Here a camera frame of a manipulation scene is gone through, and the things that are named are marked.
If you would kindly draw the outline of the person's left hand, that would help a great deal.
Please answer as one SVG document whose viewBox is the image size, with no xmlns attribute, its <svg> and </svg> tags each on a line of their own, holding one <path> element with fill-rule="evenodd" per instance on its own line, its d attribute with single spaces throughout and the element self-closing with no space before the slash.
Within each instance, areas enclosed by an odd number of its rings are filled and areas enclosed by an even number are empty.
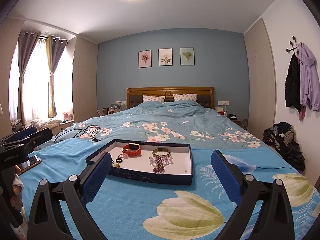
<svg viewBox="0 0 320 240">
<path fill-rule="evenodd" d="M 17 165 L 14 166 L 14 168 L 15 168 L 15 177 L 12 182 L 13 195 L 10 198 L 10 204 L 16 210 L 21 210 L 23 207 L 22 192 L 23 192 L 24 186 L 22 181 L 19 178 L 19 175 L 21 174 L 21 169 Z"/>
</svg>

